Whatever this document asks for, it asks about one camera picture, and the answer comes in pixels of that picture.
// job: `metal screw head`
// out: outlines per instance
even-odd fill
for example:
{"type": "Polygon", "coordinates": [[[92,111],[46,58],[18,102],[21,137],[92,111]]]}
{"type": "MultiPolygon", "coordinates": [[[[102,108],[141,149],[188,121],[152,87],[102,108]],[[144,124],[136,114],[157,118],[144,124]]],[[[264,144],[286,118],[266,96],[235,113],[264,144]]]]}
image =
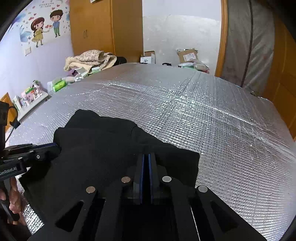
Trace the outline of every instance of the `metal screw head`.
{"type": "Polygon", "coordinates": [[[90,187],[88,187],[88,188],[86,189],[86,192],[87,192],[87,193],[93,193],[95,190],[96,190],[95,187],[90,186],[90,187]]]}
{"type": "Polygon", "coordinates": [[[130,180],[131,180],[130,177],[123,177],[123,178],[121,179],[121,181],[122,181],[123,183],[128,183],[128,182],[130,182],[130,180]]]}
{"type": "Polygon", "coordinates": [[[164,176],[164,177],[163,177],[163,181],[164,181],[165,183],[169,183],[171,180],[172,180],[172,178],[169,177],[169,176],[164,176]]]}
{"type": "Polygon", "coordinates": [[[204,186],[204,185],[201,185],[201,186],[198,187],[198,190],[199,190],[200,192],[207,192],[207,187],[204,186]]]}

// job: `black garment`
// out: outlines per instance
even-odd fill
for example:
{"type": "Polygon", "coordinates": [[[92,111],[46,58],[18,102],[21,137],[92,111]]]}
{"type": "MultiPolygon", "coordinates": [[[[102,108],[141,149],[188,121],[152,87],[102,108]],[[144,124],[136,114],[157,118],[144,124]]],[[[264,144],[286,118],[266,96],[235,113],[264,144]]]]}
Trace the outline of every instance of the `black garment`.
{"type": "Polygon", "coordinates": [[[78,190],[94,186],[103,191],[125,176],[141,153],[154,152],[169,176],[195,186],[199,154],[163,143],[129,120],[78,110],[64,128],[55,131],[54,142],[61,153],[44,178],[35,180],[41,170],[37,166],[20,178],[25,197],[43,221],[54,218],[78,190]]]}
{"type": "Polygon", "coordinates": [[[125,57],[117,57],[116,62],[113,66],[119,65],[119,64],[125,64],[127,63],[127,60],[125,57]]]}

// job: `green package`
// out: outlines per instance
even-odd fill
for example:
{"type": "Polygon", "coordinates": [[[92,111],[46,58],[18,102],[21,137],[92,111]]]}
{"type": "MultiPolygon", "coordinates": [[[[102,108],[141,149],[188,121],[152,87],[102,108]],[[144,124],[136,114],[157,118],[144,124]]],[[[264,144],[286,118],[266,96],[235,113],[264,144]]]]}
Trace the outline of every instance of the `green package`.
{"type": "Polygon", "coordinates": [[[60,90],[61,88],[65,87],[67,85],[65,80],[61,80],[60,82],[56,83],[53,88],[54,91],[57,92],[58,90],[60,90]]]}
{"type": "Polygon", "coordinates": [[[32,90],[34,90],[34,88],[29,87],[29,88],[27,88],[27,89],[25,90],[25,92],[26,92],[26,94],[28,94],[28,93],[30,93],[32,90]]]}

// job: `wooden wardrobe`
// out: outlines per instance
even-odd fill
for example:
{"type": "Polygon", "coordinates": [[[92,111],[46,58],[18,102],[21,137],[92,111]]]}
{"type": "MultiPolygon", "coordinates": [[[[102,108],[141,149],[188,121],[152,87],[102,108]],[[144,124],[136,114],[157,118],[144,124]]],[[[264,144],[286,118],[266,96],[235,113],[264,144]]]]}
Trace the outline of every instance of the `wooden wardrobe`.
{"type": "Polygon", "coordinates": [[[274,13],[274,56],[263,97],[272,101],[296,141],[296,41],[274,13]]]}
{"type": "Polygon", "coordinates": [[[70,23],[75,55],[96,49],[140,62],[142,0],[70,0],[70,23]]]}

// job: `black cable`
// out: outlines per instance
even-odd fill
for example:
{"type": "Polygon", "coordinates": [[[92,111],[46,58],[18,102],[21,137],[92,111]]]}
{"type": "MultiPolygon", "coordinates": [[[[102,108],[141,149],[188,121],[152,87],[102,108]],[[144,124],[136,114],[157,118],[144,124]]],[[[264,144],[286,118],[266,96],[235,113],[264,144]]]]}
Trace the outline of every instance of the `black cable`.
{"type": "Polygon", "coordinates": [[[12,128],[12,131],[10,132],[9,136],[7,137],[5,143],[8,141],[8,139],[9,139],[9,137],[10,137],[10,135],[11,135],[11,133],[13,132],[14,129],[15,129],[15,128],[13,127],[13,128],[12,128]]]}
{"type": "Polygon", "coordinates": [[[248,67],[249,67],[249,63],[250,63],[251,52],[252,52],[252,46],[253,46],[254,19],[253,19],[252,0],[249,0],[249,4],[250,4],[250,13],[251,13],[251,37],[250,37],[250,45],[249,45],[249,53],[248,53],[247,63],[246,63],[246,67],[244,69],[244,75],[242,77],[242,82],[241,82],[241,85],[240,85],[241,88],[244,85],[244,80],[245,80],[246,75],[247,75],[247,71],[248,71],[248,67]]]}
{"type": "Polygon", "coordinates": [[[16,112],[17,112],[17,116],[16,116],[16,118],[13,120],[13,122],[10,122],[10,124],[13,126],[13,128],[12,128],[12,131],[10,132],[8,138],[6,139],[5,143],[8,141],[8,139],[9,139],[9,137],[11,136],[11,133],[13,132],[13,130],[19,126],[19,122],[17,121],[17,118],[18,118],[18,111],[17,111],[17,108],[15,108],[14,106],[10,106],[9,109],[8,109],[8,111],[9,111],[11,108],[13,108],[13,109],[16,110],[16,112]]]}

